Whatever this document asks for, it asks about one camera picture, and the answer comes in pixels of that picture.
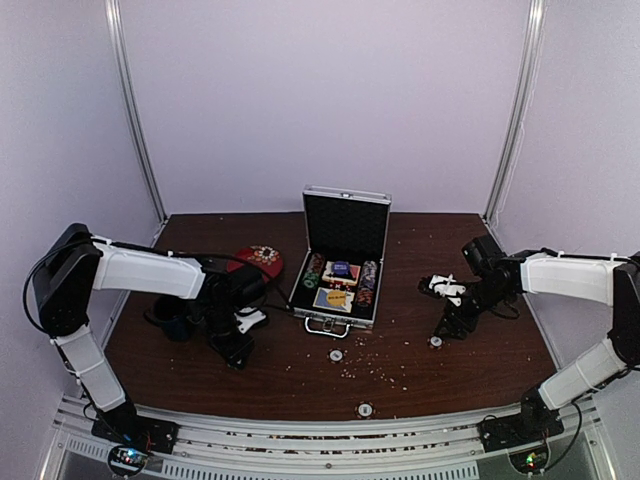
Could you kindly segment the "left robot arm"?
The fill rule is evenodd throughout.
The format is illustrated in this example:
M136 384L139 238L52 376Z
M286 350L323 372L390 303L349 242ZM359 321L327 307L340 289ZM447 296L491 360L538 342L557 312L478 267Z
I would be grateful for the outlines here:
M146 294L127 294L123 312L116 308L119 293L97 293L91 312L92 324L104 338L115 334L108 349L110 360L135 402L176 412L237 418L259 418L254 399L258 371L233 371L201 341L170 345L142 319L143 307L153 301ZM15 327L14 367L23 373L10 375L12 386L4 389L2 411L11 418L24 414L26 420L47 423L61 395L73 388L62 364L44 337Z

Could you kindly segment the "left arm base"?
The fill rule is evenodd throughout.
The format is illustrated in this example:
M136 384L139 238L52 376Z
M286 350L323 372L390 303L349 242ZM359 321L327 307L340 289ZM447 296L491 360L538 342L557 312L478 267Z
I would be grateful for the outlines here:
M123 479L140 474L156 453L172 453L178 432L175 422L141 416L129 399L108 411L97 408L91 430L94 436L114 443L107 466Z

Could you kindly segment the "red white chip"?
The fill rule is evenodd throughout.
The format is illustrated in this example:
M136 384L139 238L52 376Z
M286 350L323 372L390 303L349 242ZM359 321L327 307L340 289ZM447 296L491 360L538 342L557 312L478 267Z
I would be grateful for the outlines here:
M441 348L443 345L443 340L440 337L433 336L429 339L429 345L434 349Z
M358 419L373 418L376 413L374 405L370 402L360 402L355 407L355 415Z

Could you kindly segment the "purple small blind button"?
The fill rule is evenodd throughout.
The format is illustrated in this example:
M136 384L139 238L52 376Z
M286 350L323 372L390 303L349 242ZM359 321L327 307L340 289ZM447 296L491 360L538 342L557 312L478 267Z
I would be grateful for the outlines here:
M347 278L351 276L351 266L346 261L336 261L332 264L331 273L334 277Z

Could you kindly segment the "red card deck box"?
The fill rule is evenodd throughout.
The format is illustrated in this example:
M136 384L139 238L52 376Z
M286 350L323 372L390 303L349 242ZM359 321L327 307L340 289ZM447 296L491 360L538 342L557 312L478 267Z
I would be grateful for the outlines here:
M360 270L361 270L361 267L359 265L354 265L348 262L351 266L351 276L347 278L340 278L340 277L334 277L331 273L331 268L333 263L334 263L333 261L328 261L326 263L325 269L321 277L321 279L324 282L328 282L328 283L342 282L350 286L355 286L358 283Z

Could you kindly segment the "aluminium poker case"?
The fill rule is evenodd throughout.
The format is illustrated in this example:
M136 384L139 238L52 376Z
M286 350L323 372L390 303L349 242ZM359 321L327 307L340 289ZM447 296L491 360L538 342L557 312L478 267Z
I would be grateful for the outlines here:
M335 187L308 185L303 190L307 251L289 297L294 315L303 320L310 334L344 338L351 330L370 330L376 320L392 197L387 193L345 190ZM320 281L316 288L302 285L309 259L313 253L324 256ZM332 288L333 283L321 277L328 261L347 261L361 267L350 313L314 308L320 287ZM370 307L356 305L356 292L366 261L378 265L373 302Z

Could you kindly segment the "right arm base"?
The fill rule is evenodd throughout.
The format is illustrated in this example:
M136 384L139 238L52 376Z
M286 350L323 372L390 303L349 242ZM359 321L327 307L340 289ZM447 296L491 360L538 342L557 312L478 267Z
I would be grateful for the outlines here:
M559 410L548 408L533 390L522 396L518 413L487 415L477 428L486 453L513 449L511 465L527 475L542 474L551 466L548 440L564 432Z

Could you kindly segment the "red white chip front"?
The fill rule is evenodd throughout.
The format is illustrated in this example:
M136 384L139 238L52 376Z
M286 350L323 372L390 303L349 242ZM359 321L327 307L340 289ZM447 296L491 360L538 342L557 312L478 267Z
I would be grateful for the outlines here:
M355 407L355 415L358 419L373 418L376 413L374 405L370 402L360 402Z

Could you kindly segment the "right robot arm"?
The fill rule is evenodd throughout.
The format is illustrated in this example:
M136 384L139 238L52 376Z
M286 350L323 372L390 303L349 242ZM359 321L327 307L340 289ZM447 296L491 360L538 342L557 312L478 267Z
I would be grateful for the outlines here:
M463 255L472 281L430 275L419 290L443 300L428 340L432 349L463 340L471 392L488 392L470 408L504 405L525 395L513 419L519 440L535 440L551 411L604 389L639 368L639 258L588 256L546 248L508 255L473 240Z

